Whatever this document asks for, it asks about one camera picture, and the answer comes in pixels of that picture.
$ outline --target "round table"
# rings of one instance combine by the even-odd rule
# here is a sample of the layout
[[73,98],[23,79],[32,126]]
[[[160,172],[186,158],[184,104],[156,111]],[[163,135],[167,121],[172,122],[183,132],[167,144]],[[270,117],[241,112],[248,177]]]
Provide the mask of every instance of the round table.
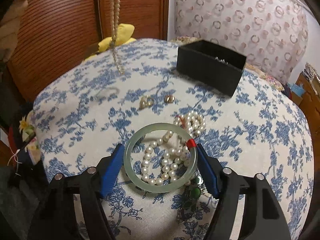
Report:
[[[247,70],[232,98],[179,75],[174,43],[141,39],[117,49],[125,75],[119,76],[106,51],[58,78],[36,98],[33,122],[48,180],[58,172],[71,176],[96,166],[143,126],[172,123],[177,114],[195,109],[207,120],[196,141],[239,175],[263,173],[296,239],[308,213],[314,174],[311,135],[302,111]],[[176,98],[173,104],[164,102],[169,94]],[[151,108],[139,109],[142,95],[154,98]],[[103,201],[116,238],[203,239],[217,200],[201,195],[193,218],[178,224],[184,190],[147,193],[120,172]],[[238,237],[243,206],[244,196],[239,196],[231,239]],[[75,207],[85,236],[77,196]]]

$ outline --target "floral tablecloth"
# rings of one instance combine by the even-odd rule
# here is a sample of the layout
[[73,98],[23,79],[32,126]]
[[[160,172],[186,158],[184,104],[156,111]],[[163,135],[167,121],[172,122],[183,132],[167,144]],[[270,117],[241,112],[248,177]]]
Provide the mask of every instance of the floral tablecloth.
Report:
[[[308,213],[314,173],[311,136],[302,111],[247,70],[232,98],[180,76],[175,70],[177,44],[141,39],[117,49],[126,68],[124,76],[119,76],[106,51],[58,78],[36,98],[33,122],[48,180],[58,172],[81,173],[143,126],[172,123],[175,115],[196,109],[208,123],[196,141],[238,174],[265,174],[292,239],[297,239]],[[140,98],[147,94],[154,105],[139,110]],[[168,94],[175,96],[173,104],[164,103]],[[202,239],[217,201],[204,192],[193,218],[178,224],[184,190],[147,193],[121,171],[113,192],[103,201],[116,238]],[[244,198],[239,196],[231,239],[238,237]],[[86,236],[76,195],[75,206],[79,230]]]

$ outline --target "red thread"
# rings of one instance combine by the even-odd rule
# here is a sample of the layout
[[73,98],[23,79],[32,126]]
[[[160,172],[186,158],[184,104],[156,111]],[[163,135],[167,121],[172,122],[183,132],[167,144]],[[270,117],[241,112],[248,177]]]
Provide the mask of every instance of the red thread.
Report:
[[187,141],[186,145],[187,145],[189,151],[192,147],[197,147],[197,144],[196,144],[195,140],[193,140],[193,139],[189,139]]

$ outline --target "open black box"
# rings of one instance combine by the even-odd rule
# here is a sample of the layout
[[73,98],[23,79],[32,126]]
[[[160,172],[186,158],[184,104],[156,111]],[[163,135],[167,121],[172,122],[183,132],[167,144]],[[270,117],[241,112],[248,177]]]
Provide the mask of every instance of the open black box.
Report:
[[246,56],[218,44],[196,41],[178,48],[177,71],[232,97],[246,60]]

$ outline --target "pearl necklace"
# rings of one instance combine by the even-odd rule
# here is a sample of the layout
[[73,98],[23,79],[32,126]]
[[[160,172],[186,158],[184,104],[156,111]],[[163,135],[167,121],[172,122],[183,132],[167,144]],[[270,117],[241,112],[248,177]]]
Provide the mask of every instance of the pearl necklace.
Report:
[[121,65],[121,60],[118,57],[118,53],[115,49],[116,47],[116,39],[118,36],[118,24],[119,24],[119,12],[120,12],[120,0],[110,0],[110,7],[111,7],[111,17],[110,17],[110,23],[111,23],[111,42],[110,47],[112,50],[112,56],[113,60],[115,62],[115,65],[117,67],[117,70],[119,71],[120,75],[124,74],[124,67]]
[[[204,121],[204,116],[202,114],[198,114],[196,111],[190,111],[186,115],[177,116],[173,122],[174,125],[181,126],[184,128],[191,137],[199,136],[205,129],[206,123]],[[189,166],[190,160],[189,158],[189,150],[185,145],[186,142],[181,140],[180,147],[178,149],[170,148],[167,152],[163,154],[163,159],[161,161],[162,164],[162,174],[160,178],[154,179],[150,178],[148,175],[151,160],[151,154],[155,147],[162,145],[163,143],[167,143],[170,138],[173,136],[172,131],[167,131],[162,138],[157,141],[152,141],[150,145],[145,150],[145,155],[143,157],[143,161],[141,163],[141,179],[150,184],[150,185],[163,185],[165,180],[170,178],[170,183],[174,183],[178,180],[176,176],[176,170],[179,168],[180,164],[183,164],[185,167]],[[169,165],[169,159],[173,159],[173,163]]]

